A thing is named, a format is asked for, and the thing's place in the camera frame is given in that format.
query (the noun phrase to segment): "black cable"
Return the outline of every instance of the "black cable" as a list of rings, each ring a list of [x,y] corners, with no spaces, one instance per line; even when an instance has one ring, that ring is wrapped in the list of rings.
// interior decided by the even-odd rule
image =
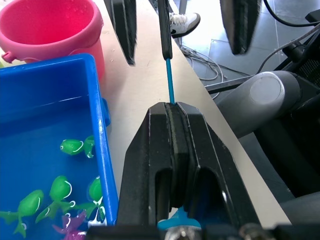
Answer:
[[[227,66],[224,66],[224,65],[221,65],[221,64],[219,64],[219,66],[220,66],[221,68],[223,68],[223,69],[227,69],[227,70],[230,70],[230,71],[235,72],[235,73],[238,73],[238,74],[242,74],[242,75],[245,75],[245,76],[251,76],[251,75],[248,74],[248,73],[245,73],[245,72],[243,72],[243,71],[238,71],[238,70],[232,69],[232,68],[230,68],[230,67],[227,67]]]
[[[296,44],[298,42],[300,42],[301,40],[305,39],[306,37],[310,36],[311,34],[315,33],[316,31],[319,31],[320,29],[320,23],[317,24],[314,28],[312,28],[310,31],[308,31],[307,33],[303,34],[302,36],[278,47],[276,50],[274,50],[272,53],[270,53],[266,58],[265,60],[263,61],[263,63],[261,64],[261,66],[259,67],[259,70],[256,74],[260,73],[260,71],[262,70],[262,68],[264,67],[264,65],[266,64],[266,62],[274,55],[276,54],[277,52],[279,52],[280,50],[292,45],[292,44]]]
[[[271,9],[268,0],[263,0],[264,4],[266,6],[266,9],[268,9],[269,13],[271,14],[272,17],[274,17],[275,20],[277,20],[279,23],[282,23],[286,26],[289,27],[295,27],[295,28],[302,28],[302,27],[312,27],[314,25],[320,24],[320,21],[315,21],[315,22],[311,22],[311,23],[305,23],[305,24],[295,24],[295,23],[291,23],[291,22],[287,22],[281,18],[279,18]]]

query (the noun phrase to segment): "bucket handle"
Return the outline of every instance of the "bucket handle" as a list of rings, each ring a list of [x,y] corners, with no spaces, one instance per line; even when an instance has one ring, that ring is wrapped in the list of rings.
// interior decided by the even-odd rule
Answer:
[[[1,57],[3,58],[3,60],[5,60],[9,64],[12,64],[12,61],[16,59],[16,57],[13,55],[11,51],[7,51]]]

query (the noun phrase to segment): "blue rod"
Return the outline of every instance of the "blue rod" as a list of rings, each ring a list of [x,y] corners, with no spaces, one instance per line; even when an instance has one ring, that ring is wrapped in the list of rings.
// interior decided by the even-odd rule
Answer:
[[[169,98],[170,98],[170,103],[175,104],[175,93],[174,93],[174,84],[172,82],[172,71],[171,71],[171,62],[170,58],[165,60],[166,63],[166,74],[168,77],[168,87],[169,87]]]

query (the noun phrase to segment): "table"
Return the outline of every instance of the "table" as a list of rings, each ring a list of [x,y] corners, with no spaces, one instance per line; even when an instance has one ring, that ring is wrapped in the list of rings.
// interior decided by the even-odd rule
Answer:
[[[0,9],[8,2],[11,1],[0,0]],[[104,20],[100,39],[106,74],[100,83],[100,90],[108,102],[111,116],[107,134],[119,194],[126,150],[148,108],[158,102],[169,102],[166,63],[161,51],[159,19],[148,0],[136,1],[135,67],[129,66],[125,60],[103,0],[95,2]],[[197,107],[228,147],[262,226],[268,228],[279,223],[290,223],[178,46],[174,41],[172,44],[171,65],[176,101]]]

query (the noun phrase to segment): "gray tile floor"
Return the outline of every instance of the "gray tile floor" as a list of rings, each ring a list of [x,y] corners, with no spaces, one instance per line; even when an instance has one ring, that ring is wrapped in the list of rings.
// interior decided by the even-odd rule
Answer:
[[[179,6],[180,0],[174,1]],[[320,9],[320,0],[268,0],[268,2],[279,17],[292,23],[307,23],[304,17],[309,12]],[[247,74],[255,74],[265,57],[274,49],[311,29],[311,27],[289,27],[277,22],[262,3],[251,48],[246,55],[234,56],[223,27],[220,0],[188,0],[186,13],[199,13],[201,22],[192,33],[182,38],[182,44],[209,56],[220,65]],[[263,70],[272,71],[284,59],[286,57],[282,52],[277,53],[267,62]],[[209,79],[215,75],[210,68],[197,62],[193,64],[193,69],[200,78]],[[243,77],[240,73],[230,70],[222,69],[222,71],[227,80]],[[202,83],[206,86],[220,81],[221,78],[218,78]],[[220,101],[229,92],[221,92],[215,101]],[[293,195],[273,169],[255,135],[253,133],[247,135],[241,138],[240,142],[278,202],[292,199]]]

